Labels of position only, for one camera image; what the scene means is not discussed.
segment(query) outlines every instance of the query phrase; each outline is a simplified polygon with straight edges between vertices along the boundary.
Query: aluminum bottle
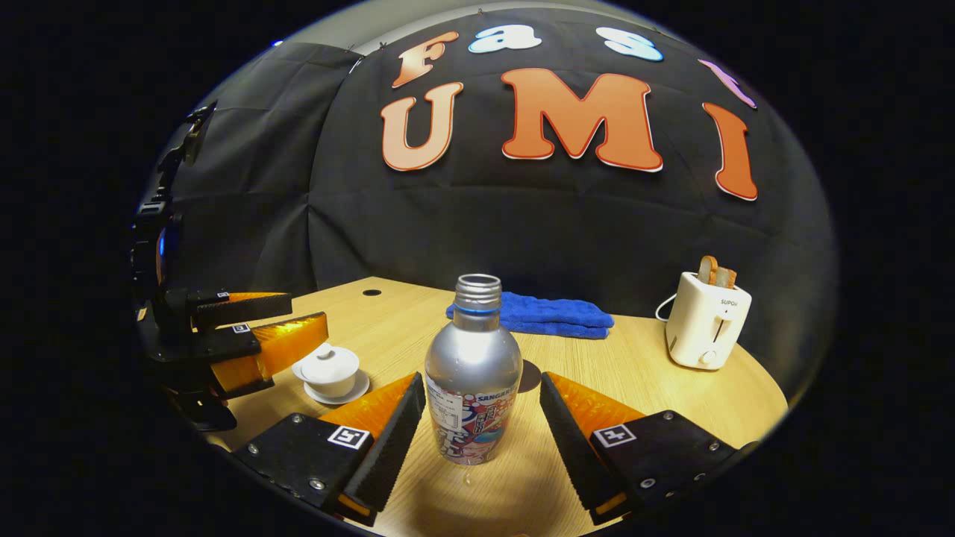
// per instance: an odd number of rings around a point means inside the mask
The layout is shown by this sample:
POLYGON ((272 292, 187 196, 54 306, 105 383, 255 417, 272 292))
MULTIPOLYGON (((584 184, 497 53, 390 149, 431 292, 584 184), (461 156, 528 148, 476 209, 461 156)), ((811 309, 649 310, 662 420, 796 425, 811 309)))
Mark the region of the aluminum bottle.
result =
POLYGON ((425 361, 428 407, 438 451, 458 464, 495 455, 516 397, 523 360, 500 325, 500 279, 457 279, 454 318, 435 336, 425 361))

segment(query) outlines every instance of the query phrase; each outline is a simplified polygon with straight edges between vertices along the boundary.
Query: blue ring on bottle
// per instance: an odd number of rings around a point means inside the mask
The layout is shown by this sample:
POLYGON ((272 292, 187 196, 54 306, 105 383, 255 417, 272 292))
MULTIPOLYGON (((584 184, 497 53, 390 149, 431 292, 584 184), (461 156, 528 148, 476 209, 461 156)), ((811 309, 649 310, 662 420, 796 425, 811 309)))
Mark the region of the blue ring on bottle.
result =
POLYGON ((457 304, 455 304, 455 308, 458 309, 458 310, 464 311, 465 313, 471 313, 471 314, 476 314, 476 315, 497 313, 498 311, 500 311, 500 308, 496 308, 496 309, 494 309, 494 310, 468 310, 467 308, 462 308, 461 306, 459 306, 459 305, 457 305, 457 304))

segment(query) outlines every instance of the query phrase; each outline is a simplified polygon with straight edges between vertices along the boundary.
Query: toaster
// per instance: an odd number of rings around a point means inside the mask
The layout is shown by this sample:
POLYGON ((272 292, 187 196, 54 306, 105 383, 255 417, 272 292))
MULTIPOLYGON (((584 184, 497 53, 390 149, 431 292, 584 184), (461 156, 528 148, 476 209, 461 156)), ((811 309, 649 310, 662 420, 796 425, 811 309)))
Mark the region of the toaster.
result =
POLYGON ((723 367, 752 301, 750 294, 737 286, 720 288, 701 282, 696 272, 680 274, 676 299, 664 328, 670 357, 695 369, 723 367))

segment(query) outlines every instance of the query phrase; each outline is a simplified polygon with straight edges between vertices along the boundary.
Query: blue towel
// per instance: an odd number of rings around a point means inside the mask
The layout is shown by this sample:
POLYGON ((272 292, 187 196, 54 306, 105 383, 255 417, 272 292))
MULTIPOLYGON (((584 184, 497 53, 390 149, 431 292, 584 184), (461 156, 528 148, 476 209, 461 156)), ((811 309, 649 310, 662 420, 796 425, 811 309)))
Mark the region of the blue towel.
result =
MULTIPOLYGON (((604 339, 613 326, 613 317, 583 300, 546 300, 506 291, 500 302, 500 324, 511 332, 604 339)), ((453 318, 455 305, 445 314, 453 318)))

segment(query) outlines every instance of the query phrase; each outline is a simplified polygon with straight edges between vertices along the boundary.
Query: cup lid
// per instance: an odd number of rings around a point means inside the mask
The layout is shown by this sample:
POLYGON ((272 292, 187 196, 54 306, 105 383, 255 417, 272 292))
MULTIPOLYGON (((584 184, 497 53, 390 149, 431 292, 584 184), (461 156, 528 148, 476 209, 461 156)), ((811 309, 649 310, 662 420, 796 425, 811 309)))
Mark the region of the cup lid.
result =
POLYGON ((322 343, 295 364, 293 373, 310 384, 339 382, 358 371, 358 356, 343 347, 322 343))

